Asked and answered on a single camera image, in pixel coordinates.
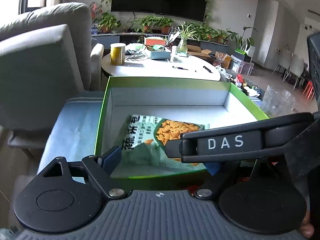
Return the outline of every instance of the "white crosshair mark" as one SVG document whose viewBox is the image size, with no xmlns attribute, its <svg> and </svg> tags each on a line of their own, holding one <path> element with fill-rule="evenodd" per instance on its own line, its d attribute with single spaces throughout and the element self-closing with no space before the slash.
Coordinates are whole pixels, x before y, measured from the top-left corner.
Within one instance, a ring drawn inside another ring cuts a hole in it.
<svg viewBox="0 0 320 240">
<path fill-rule="evenodd" d="M 163 197 L 163 196 L 164 196 L 164 193 L 162 193 L 162 192 L 158 192 L 158 193 L 156 193 L 156 196 L 157 196 L 157 197 L 159 197 L 159 198 L 161 198 L 161 197 Z"/>
</svg>

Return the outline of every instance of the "glass vase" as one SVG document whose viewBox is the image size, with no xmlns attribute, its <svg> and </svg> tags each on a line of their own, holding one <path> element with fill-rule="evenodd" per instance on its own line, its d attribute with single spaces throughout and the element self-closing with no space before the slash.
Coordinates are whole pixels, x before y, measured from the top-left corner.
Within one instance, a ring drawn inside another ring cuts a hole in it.
<svg viewBox="0 0 320 240">
<path fill-rule="evenodd" d="M 178 44 L 178 52 L 188 52 L 187 39 L 181 39 L 181 41 Z"/>
</svg>

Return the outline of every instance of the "yellow canister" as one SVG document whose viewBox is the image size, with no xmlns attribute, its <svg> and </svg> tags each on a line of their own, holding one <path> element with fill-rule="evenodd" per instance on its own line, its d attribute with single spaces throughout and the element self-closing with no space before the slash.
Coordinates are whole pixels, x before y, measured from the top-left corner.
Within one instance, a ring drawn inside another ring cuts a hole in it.
<svg viewBox="0 0 320 240">
<path fill-rule="evenodd" d="M 123 65 L 124 64 L 124 52 L 125 43 L 113 43 L 110 44 L 111 48 L 111 64 L 112 65 Z"/>
</svg>

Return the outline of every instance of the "black pen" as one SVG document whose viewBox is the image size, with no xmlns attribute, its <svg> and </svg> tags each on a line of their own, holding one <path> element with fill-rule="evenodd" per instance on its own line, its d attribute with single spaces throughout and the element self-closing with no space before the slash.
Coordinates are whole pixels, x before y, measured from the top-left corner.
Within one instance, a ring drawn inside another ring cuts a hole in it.
<svg viewBox="0 0 320 240">
<path fill-rule="evenodd" d="M 183 69 L 183 70 L 188 70 L 186 68 L 183 68 L 183 67 L 175 67 L 175 66 L 172 66 L 173 68 L 177 68 L 177 69 Z"/>
<path fill-rule="evenodd" d="M 203 66 L 204 69 L 206 69 L 208 72 L 212 73 L 210 69 L 208 69 L 206 66 Z"/>
</svg>

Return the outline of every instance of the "gray ribbed surface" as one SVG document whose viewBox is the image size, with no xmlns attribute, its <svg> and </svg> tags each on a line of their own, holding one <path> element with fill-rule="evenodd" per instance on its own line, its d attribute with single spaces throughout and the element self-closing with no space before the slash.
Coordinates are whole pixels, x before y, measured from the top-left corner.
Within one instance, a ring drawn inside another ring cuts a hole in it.
<svg viewBox="0 0 320 240">
<path fill-rule="evenodd" d="M 111 201 L 90 225 L 63 235 L 44 236 L 25 230 L 18 240 L 302 240 L 297 231 L 259 236 L 230 224 L 210 201 L 191 197 L 186 190 L 133 191 Z"/>
</svg>

